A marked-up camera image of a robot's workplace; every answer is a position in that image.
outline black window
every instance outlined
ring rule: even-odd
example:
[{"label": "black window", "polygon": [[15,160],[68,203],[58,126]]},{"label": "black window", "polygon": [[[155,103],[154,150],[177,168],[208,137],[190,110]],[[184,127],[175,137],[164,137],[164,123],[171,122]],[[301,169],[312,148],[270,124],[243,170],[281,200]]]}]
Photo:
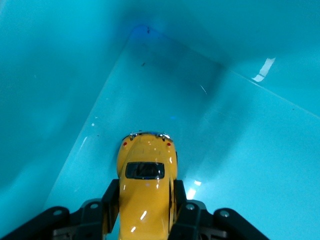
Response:
[{"label": "black window", "polygon": [[130,162],[126,165],[128,179],[163,179],[165,166],[158,162]]}]

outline bin floor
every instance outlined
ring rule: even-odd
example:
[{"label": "bin floor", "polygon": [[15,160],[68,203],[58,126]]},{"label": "bin floor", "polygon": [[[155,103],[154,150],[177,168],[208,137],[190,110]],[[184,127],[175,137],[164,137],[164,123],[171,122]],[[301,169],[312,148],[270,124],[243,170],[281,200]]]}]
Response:
[{"label": "bin floor", "polygon": [[209,212],[235,209],[271,239],[320,236],[320,119],[146,26],[130,35],[44,208],[100,198],[122,138],[138,130],[171,135],[187,197]]}]

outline white mark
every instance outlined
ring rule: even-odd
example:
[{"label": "white mark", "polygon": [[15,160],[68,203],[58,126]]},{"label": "white mark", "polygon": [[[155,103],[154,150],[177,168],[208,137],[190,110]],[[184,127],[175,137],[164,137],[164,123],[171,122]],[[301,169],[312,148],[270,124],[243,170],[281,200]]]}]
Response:
[{"label": "white mark", "polygon": [[140,217],[140,220],[144,219],[144,217],[146,216],[146,214],[147,214],[147,211],[144,211],[143,214],[142,214],[142,216]]},{"label": "white mark", "polygon": [[203,89],[203,91],[205,92],[205,94],[207,94],[206,90],[204,89],[204,87],[200,84],[200,87]]},{"label": "white mark", "polygon": [[188,200],[192,200],[196,194],[196,190],[194,190],[193,188],[190,188],[188,193],[186,194],[186,199]]},{"label": "white mark", "polygon": [[87,136],[83,139],[82,144],[80,146],[80,149],[82,148],[82,146],[85,144],[85,141],[87,140]]},{"label": "white mark", "polygon": [[194,184],[197,185],[197,186],[200,186],[200,185],[201,185],[201,182],[195,180],[195,181],[194,181]]},{"label": "white mark", "polygon": [[256,82],[261,82],[263,79],[265,79],[265,77],[267,76],[272,64],[274,64],[276,58],[267,58],[262,66],[262,68],[260,69],[260,72],[257,76],[253,77],[252,80],[256,81]]}]

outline yellow toy car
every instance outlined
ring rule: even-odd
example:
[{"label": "yellow toy car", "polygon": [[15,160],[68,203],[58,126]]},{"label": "yellow toy car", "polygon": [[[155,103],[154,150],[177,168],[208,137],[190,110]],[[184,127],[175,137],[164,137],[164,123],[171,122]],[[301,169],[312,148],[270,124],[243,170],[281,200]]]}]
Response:
[{"label": "yellow toy car", "polygon": [[177,205],[177,153],[165,133],[136,132],[122,141],[117,158],[119,240],[167,240]]}]

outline blue surface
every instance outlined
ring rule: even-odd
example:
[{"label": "blue surface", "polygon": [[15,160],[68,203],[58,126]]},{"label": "blue surface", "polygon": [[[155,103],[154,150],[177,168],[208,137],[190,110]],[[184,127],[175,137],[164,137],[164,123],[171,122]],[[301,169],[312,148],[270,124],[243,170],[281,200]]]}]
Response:
[{"label": "blue surface", "polygon": [[[120,139],[143,129],[172,135],[179,178],[210,211],[234,208],[271,239],[319,239],[319,12],[317,0],[1,1],[0,236],[100,197]],[[138,25],[174,41],[142,28],[126,44]]]},{"label": "blue surface", "polygon": [[121,139],[140,129],[171,135],[178,178],[210,212],[233,208],[271,239],[317,239],[319,118],[145,26],[123,49],[45,208],[75,211],[102,196],[117,177]]}]

